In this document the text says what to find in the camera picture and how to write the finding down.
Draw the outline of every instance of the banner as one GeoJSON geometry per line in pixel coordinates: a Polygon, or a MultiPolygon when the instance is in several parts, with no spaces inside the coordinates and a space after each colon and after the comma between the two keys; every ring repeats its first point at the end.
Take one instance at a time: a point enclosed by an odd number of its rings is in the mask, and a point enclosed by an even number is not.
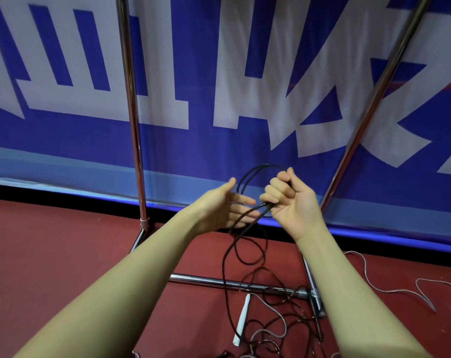
{"type": "MultiPolygon", "coordinates": [[[[418,0],[130,0],[148,198],[263,163],[321,196],[418,0]]],[[[135,196],[115,0],[0,0],[0,178],[135,196]]],[[[273,172],[258,176],[258,196],[273,172]]],[[[451,243],[451,0],[433,0],[327,211],[451,243]]]]}

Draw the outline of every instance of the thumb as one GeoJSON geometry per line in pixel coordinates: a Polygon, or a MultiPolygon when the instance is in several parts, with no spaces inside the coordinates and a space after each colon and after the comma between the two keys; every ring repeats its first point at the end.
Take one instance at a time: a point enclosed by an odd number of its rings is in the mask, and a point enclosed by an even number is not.
{"type": "Polygon", "coordinates": [[[297,177],[292,167],[287,169],[287,174],[290,176],[291,187],[295,192],[304,192],[306,189],[310,188],[297,177]]]}
{"type": "Polygon", "coordinates": [[[232,189],[235,186],[235,178],[232,177],[229,182],[224,183],[221,187],[219,187],[218,189],[221,190],[222,192],[230,192],[232,191],[232,189]]]}

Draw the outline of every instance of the open hand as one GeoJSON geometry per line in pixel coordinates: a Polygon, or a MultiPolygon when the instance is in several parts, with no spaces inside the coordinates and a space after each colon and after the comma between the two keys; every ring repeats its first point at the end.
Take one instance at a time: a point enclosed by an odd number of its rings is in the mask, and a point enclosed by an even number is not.
{"type": "MultiPolygon", "coordinates": [[[[197,234],[216,231],[220,228],[229,228],[241,214],[250,208],[244,205],[255,205],[253,198],[232,192],[235,186],[235,178],[222,186],[203,194],[191,204],[189,209],[194,209],[198,217],[197,234]]],[[[253,211],[243,217],[235,227],[241,228],[254,221],[260,212],[253,211]]]]}
{"type": "Polygon", "coordinates": [[[315,192],[295,175],[292,167],[270,180],[260,200],[276,204],[270,210],[272,216],[295,241],[327,228],[315,192]]]}

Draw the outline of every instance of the chrome pole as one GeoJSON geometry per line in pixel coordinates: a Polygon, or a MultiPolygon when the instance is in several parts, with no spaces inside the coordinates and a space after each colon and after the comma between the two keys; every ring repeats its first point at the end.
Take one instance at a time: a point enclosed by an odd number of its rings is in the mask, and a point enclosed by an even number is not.
{"type": "MultiPolygon", "coordinates": [[[[144,240],[148,238],[149,223],[146,215],[146,192],[144,190],[144,174],[141,159],[141,139],[139,135],[139,115],[138,115],[138,100],[136,99],[136,84],[134,81],[133,68],[133,48],[131,45],[130,20],[129,20],[129,5],[128,0],[116,0],[116,8],[118,11],[118,24],[120,27],[121,53],[123,59],[124,79],[126,84],[126,96],[128,99],[128,112],[131,124],[131,135],[133,138],[134,150],[134,168],[136,170],[136,182],[138,186],[139,211],[141,221],[141,231],[134,241],[131,248],[132,252],[144,240]]],[[[171,282],[176,283],[190,283],[195,285],[224,287],[222,280],[212,279],[201,276],[173,274],[170,278],[171,282]]],[[[277,286],[251,284],[235,281],[226,281],[226,286],[232,289],[266,292],[275,295],[291,295],[301,299],[307,299],[308,293],[304,289],[295,291],[294,289],[284,289],[277,286]]]]}
{"type": "Polygon", "coordinates": [[[136,84],[134,81],[133,47],[131,45],[130,8],[128,0],[116,0],[118,11],[118,24],[120,27],[121,54],[123,57],[124,81],[126,84],[126,97],[128,100],[128,113],[130,117],[131,136],[134,151],[134,169],[136,171],[136,184],[139,198],[139,221],[141,232],[138,235],[131,251],[133,251],[144,239],[147,238],[149,229],[146,215],[146,192],[144,190],[144,172],[142,168],[141,136],[139,133],[138,99],[136,96],[136,84]]]}
{"type": "MultiPolygon", "coordinates": [[[[403,58],[403,55],[406,52],[406,49],[408,48],[411,39],[413,38],[413,35],[416,32],[421,20],[423,19],[423,16],[428,9],[431,1],[432,0],[419,0],[413,11],[409,14],[408,19],[406,20],[406,23],[403,26],[400,35],[398,36],[398,40],[396,40],[396,43],[390,53],[386,68],[384,69],[383,73],[378,79],[378,82],[372,90],[371,96],[367,104],[365,105],[365,109],[361,115],[360,122],[356,126],[345,148],[345,153],[342,156],[340,164],[338,165],[338,168],[335,171],[333,178],[331,179],[330,185],[328,186],[327,191],[321,199],[320,209],[322,211],[322,214],[325,213],[325,210],[327,209],[338,184],[340,183],[346,169],[348,168],[348,165],[350,164],[356,148],[360,144],[360,141],[363,138],[366,129],[368,128],[368,125],[370,124],[374,114],[378,110],[378,106],[380,105],[383,95],[388,89],[391,80],[395,75],[396,69],[398,68],[398,65],[403,58]]],[[[305,270],[307,271],[307,276],[311,285],[310,297],[312,308],[315,304],[318,311],[322,312],[323,304],[321,302],[319,291],[315,285],[315,282],[313,281],[313,276],[305,258],[303,259],[303,262],[305,264],[305,270]]]]}

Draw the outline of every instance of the person's left arm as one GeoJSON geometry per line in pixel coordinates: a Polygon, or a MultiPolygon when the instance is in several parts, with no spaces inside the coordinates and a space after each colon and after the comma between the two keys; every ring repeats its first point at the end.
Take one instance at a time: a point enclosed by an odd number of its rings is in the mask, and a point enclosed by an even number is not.
{"type": "MultiPolygon", "coordinates": [[[[256,203],[232,193],[234,185],[231,179],[178,212],[60,311],[14,358],[127,357],[193,238],[230,227],[248,210],[242,203],[256,203]]],[[[257,216],[254,211],[242,221],[257,216]]]]}

